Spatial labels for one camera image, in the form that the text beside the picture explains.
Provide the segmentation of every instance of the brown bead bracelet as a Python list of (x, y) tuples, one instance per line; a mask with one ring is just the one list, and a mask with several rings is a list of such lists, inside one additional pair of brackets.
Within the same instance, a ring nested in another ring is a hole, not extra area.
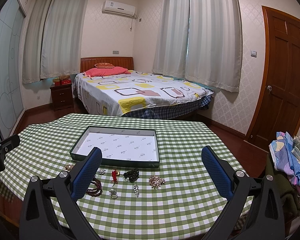
[[(67, 164), (65, 166), (65, 169), (67, 171), (71, 171), (71, 169), (73, 167), (74, 167), (74, 165)], [(97, 179), (96, 175), (94, 175), (94, 178), (92, 179), (91, 184), (95, 185), (96, 188), (88, 188), (86, 193), (92, 197), (99, 197), (102, 194), (102, 187), (101, 187), (101, 181)]]
[(88, 188), (86, 193), (92, 197), (99, 197), (102, 194), (101, 181), (98, 179), (93, 179), (91, 184), (95, 185), (96, 188)]

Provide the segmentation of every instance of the patterned wallpaper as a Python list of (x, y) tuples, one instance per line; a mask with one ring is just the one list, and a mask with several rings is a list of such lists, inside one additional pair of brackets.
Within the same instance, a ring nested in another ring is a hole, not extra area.
[(151, 73), (161, 13), (162, 0), (138, 0), (133, 41), (133, 61), (136, 71)]
[[(82, 31), (81, 57), (109, 57), (113, 56), (113, 50), (119, 51), (119, 57), (132, 57), (136, 20), (102, 13), (105, 1), (88, 0)], [(111, 1), (138, 6), (138, 0)]]
[[(300, 19), (296, 0), (239, 0), (242, 18), (243, 58), (239, 93), (215, 89), (210, 109), (200, 114), (246, 133), (251, 123), (262, 82), (265, 60), (265, 29), (262, 5), (287, 12)], [(250, 51), (257, 51), (257, 58)]]

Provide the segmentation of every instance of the metal screw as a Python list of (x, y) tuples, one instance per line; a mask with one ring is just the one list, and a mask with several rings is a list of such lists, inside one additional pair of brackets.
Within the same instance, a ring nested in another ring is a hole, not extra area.
[(243, 177), (244, 176), (243, 171), (237, 171), (235, 174), (237, 174), (238, 177)]
[(33, 176), (32, 178), (31, 178), (31, 182), (36, 182), (38, 180), (38, 176)]
[(67, 171), (62, 171), (62, 172), (60, 172), (60, 174), (59, 174), (59, 176), (60, 176), (61, 178), (65, 178), (67, 175), (68, 175), (68, 172), (67, 172)]
[(267, 178), (267, 180), (273, 180), (273, 177), (270, 175), (270, 174), (268, 174), (267, 176), (266, 176), (266, 178)]

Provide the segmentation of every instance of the nightstand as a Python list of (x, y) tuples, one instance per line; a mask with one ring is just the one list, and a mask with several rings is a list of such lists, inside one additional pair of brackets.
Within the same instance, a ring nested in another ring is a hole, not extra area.
[(50, 90), (54, 111), (74, 107), (72, 97), (72, 83), (59, 86), (55, 86), (53, 84), (50, 87)]

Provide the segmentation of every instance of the green checkered tablecloth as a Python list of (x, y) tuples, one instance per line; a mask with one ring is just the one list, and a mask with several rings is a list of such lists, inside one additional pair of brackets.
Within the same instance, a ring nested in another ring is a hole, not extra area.
[[(24, 129), (19, 134), (20, 146), (7, 154), (0, 181), (23, 200), (33, 175), (54, 178), (73, 162), (69, 151), (89, 125), (155, 129), (159, 145), (160, 167), (139, 169), (139, 197), (134, 194), (133, 183), (124, 181), (122, 175), (118, 184), (111, 184), (112, 169), (122, 174), (128, 168), (101, 166), (106, 169), (106, 174), (98, 174), (103, 194), (78, 200), (82, 213), (104, 239), (183, 239), (203, 234), (221, 213), (226, 199), (219, 195), (202, 164), (202, 148), (210, 145), (235, 170), (243, 170), (218, 136), (200, 122), (69, 114)], [(159, 189), (148, 183), (153, 174), (166, 180)], [(110, 198), (111, 188), (118, 192), (116, 200)], [(248, 198), (242, 217), (251, 201)], [(60, 223), (67, 226), (56, 199), (52, 203)]]

